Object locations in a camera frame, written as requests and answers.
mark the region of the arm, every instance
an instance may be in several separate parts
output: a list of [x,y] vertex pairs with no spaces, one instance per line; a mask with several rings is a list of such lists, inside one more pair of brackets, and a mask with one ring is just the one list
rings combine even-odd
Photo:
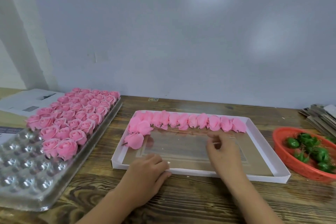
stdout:
[[147,203],[171,173],[166,161],[148,154],[132,162],[117,187],[88,212],[77,224],[120,224],[137,207]]
[[220,131],[211,132],[208,136],[210,162],[237,201],[246,223],[284,224],[247,179],[235,142]]

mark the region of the wood grain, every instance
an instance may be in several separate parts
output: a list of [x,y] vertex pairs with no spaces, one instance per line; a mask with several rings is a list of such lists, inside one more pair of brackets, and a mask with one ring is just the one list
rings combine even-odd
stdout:
[[[295,109],[259,107],[122,96],[119,113],[52,209],[21,212],[0,208],[0,223],[75,223],[92,209],[122,178],[113,170],[111,157],[133,113],[167,110],[249,117],[266,140],[279,126],[304,128],[319,134]],[[336,183],[307,180],[292,172],[287,184],[253,182],[256,189],[285,223],[336,223]],[[244,223],[220,179],[173,175],[145,206],[125,223]]]

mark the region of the hand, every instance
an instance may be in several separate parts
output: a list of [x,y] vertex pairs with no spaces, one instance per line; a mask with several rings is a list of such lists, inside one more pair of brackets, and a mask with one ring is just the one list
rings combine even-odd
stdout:
[[208,136],[208,157],[223,182],[229,187],[247,179],[236,143],[223,131],[213,131],[208,133]]
[[132,162],[113,194],[130,211],[147,203],[171,176],[169,165],[158,154],[148,154]]

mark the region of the plastic basket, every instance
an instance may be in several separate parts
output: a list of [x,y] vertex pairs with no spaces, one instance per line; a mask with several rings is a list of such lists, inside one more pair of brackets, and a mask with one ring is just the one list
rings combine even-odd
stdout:
[[285,140],[288,137],[296,138],[297,135],[302,132],[308,133],[312,137],[316,136],[319,140],[321,140],[323,147],[327,148],[330,156],[334,161],[336,160],[336,145],[334,143],[328,141],[324,137],[310,133],[303,129],[291,127],[277,128],[273,131],[274,150],[279,158],[287,167],[311,180],[321,182],[331,182],[336,180],[336,174],[330,174],[318,170],[317,163],[313,159],[310,159],[309,162],[305,164],[293,156],[295,149],[288,148]]

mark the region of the white cardboard tray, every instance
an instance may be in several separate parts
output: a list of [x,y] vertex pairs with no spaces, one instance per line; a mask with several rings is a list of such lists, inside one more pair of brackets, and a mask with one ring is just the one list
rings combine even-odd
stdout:
[[[141,110],[141,112],[150,111],[155,112],[151,110]],[[246,133],[250,136],[251,140],[253,141],[254,145],[262,155],[263,159],[265,160],[266,164],[268,165],[269,169],[273,173],[272,176],[259,176],[259,175],[247,175],[247,178],[250,181],[259,181],[259,182],[275,182],[275,183],[286,183],[291,174],[287,167],[284,165],[284,163],[281,161],[281,159],[278,157],[278,155],[275,153],[275,151],[272,149],[272,147],[269,145],[269,143],[266,141],[266,139],[263,137],[263,135],[260,133],[258,128],[253,124],[250,118],[247,117],[241,117],[241,116],[229,116],[225,115],[228,118],[239,118],[241,121],[246,123]],[[124,169],[127,170],[128,166],[127,164],[122,164],[124,157],[126,155],[127,146],[123,146],[124,138],[129,134],[128,133],[128,126],[121,137],[121,140],[115,149],[115,152],[112,156],[111,162],[113,169]],[[214,171],[200,171],[200,170],[192,170],[192,169],[182,169],[182,168],[171,168],[169,170],[173,174],[179,174],[179,175],[193,175],[193,176],[207,176],[207,177],[218,177],[218,175]]]

